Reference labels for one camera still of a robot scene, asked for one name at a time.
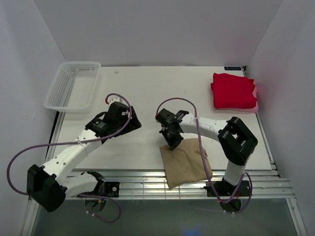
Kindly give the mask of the beige t shirt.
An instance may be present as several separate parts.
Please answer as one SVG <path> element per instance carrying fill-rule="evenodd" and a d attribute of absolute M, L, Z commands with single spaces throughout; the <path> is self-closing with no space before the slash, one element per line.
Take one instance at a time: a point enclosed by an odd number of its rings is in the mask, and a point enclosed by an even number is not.
<path fill-rule="evenodd" d="M 203 150 L 206 169 L 203 166 L 198 139 L 184 139 L 174 149 L 168 145 L 160 147 L 168 188 L 173 189 L 183 183 L 198 182 L 212 177 L 213 172 Z"/>

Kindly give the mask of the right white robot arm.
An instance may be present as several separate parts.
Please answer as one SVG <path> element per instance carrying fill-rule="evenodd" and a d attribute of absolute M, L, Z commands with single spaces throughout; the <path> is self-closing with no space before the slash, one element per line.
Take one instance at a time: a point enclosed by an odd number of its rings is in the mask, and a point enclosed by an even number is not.
<path fill-rule="evenodd" d="M 184 110 L 174 114 L 162 109 L 157 113 L 156 121 L 161 124 L 160 134 L 171 150 L 184 143 L 182 133 L 199 134 L 220 143 L 228 164 L 222 181 L 213 184 L 212 195 L 217 192 L 220 196 L 232 196 L 239 191 L 241 196 L 249 195 L 249 182 L 242 178 L 258 140 L 240 118 L 213 120 L 196 118 Z"/>

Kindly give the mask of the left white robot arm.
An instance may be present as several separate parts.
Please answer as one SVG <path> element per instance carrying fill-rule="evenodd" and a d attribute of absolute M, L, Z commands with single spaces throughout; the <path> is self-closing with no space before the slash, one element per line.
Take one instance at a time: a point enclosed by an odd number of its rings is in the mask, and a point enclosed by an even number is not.
<path fill-rule="evenodd" d="M 28 169 L 27 194 L 48 212 L 55 211 L 72 196 L 104 196 L 105 178 L 96 171 L 86 171 L 76 177 L 68 175 L 106 140 L 140 127 L 133 107 L 111 103 L 108 111 L 98 114 L 85 126 L 74 144 L 42 166 L 34 164 Z"/>

